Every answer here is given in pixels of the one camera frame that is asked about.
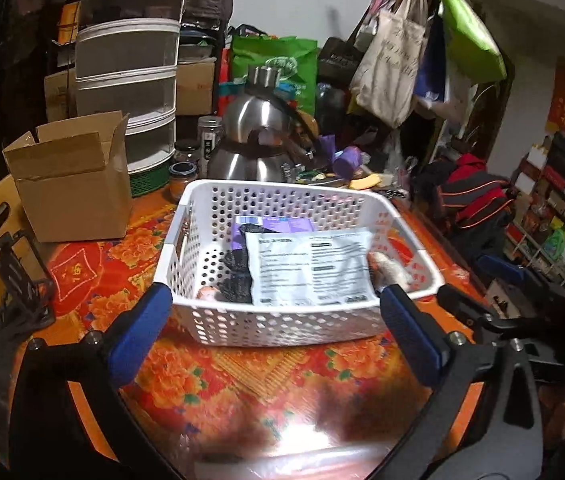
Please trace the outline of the person's right hand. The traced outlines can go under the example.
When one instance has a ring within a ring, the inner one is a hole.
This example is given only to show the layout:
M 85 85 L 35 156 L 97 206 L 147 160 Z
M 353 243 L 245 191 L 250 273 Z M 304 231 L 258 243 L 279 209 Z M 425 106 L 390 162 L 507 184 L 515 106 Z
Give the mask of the person's right hand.
M 546 451 L 565 440 L 565 387 L 541 386 L 538 397 L 543 415 Z

